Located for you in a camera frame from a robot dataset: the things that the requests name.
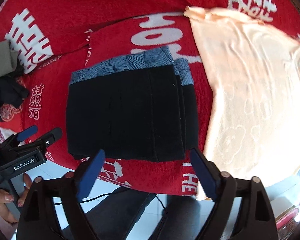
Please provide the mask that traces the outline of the black pants with patterned stripe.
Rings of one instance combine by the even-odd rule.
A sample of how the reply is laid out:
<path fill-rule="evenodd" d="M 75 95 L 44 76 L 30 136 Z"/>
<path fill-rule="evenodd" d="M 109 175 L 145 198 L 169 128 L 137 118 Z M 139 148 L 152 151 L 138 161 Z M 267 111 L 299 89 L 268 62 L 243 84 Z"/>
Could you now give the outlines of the black pants with patterned stripe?
<path fill-rule="evenodd" d="M 71 75 L 68 152 L 152 162 L 185 158 L 198 146 L 194 81 L 186 59 L 160 47 L 122 55 Z"/>

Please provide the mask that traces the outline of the red embroidered cushion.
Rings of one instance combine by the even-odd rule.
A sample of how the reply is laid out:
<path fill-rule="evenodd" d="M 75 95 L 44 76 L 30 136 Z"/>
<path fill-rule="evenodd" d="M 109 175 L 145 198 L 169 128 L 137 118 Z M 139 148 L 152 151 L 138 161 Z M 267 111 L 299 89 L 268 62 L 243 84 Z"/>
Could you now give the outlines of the red embroidered cushion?
<path fill-rule="evenodd" d="M 23 110 L 23 106 L 19 106 L 19 107 L 14 107 L 11 104 L 3 104 L 0 107 L 0 117 L 2 119 L 2 121 L 4 122 L 9 122 L 11 121 L 15 115 L 21 113 Z"/>

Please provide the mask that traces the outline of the black crumpled garment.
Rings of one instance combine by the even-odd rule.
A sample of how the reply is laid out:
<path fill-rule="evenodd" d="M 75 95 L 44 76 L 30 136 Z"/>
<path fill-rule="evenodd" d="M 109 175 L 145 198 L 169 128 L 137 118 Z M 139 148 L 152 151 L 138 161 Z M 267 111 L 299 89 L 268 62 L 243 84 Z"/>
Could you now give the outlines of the black crumpled garment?
<path fill-rule="evenodd" d="M 6 103 L 18 108 L 29 96 L 29 91 L 17 83 L 17 78 L 22 75 L 23 71 L 21 67 L 18 67 L 15 71 L 0 77 L 0 107 Z"/>

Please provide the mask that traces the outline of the peach satin blanket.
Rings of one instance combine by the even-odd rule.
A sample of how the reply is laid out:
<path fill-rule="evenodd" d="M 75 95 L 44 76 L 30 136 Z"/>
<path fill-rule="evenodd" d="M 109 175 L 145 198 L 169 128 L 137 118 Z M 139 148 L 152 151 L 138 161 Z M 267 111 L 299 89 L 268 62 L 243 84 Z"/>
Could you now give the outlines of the peach satin blanket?
<path fill-rule="evenodd" d="M 187 7 L 213 91 L 203 153 L 233 177 L 265 187 L 300 170 L 300 42 L 225 8 Z"/>

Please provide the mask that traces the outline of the grey folded garment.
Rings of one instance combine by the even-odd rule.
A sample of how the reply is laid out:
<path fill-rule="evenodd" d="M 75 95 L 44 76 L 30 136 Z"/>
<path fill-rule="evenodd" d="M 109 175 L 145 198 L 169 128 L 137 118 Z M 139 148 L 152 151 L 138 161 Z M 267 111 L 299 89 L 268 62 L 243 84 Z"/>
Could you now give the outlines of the grey folded garment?
<path fill-rule="evenodd" d="M 17 68 L 18 52 L 10 48 L 8 40 L 0 42 L 0 77 L 7 75 Z"/>

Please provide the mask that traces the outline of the red sofa cover with characters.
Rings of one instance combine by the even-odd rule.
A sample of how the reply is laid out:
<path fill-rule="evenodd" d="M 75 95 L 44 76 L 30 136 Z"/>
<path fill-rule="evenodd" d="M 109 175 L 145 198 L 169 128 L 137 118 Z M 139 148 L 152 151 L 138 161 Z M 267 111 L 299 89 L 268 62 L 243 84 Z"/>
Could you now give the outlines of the red sofa cover with characters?
<path fill-rule="evenodd" d="M 290 0 L 4 0 L 0 42 L 8 40 L 25 69 L 30 95 L 21 113 L 0 123 L 0 137 L 31 125 L 44 134 L 65 127 L 71 73 L 98 61 L 167 45 L 186 59 L 194 79 L 203 147 L 212 90 L 192 37 L 186 6 L 237 9 L 300 41 L 300 13 Z"/>

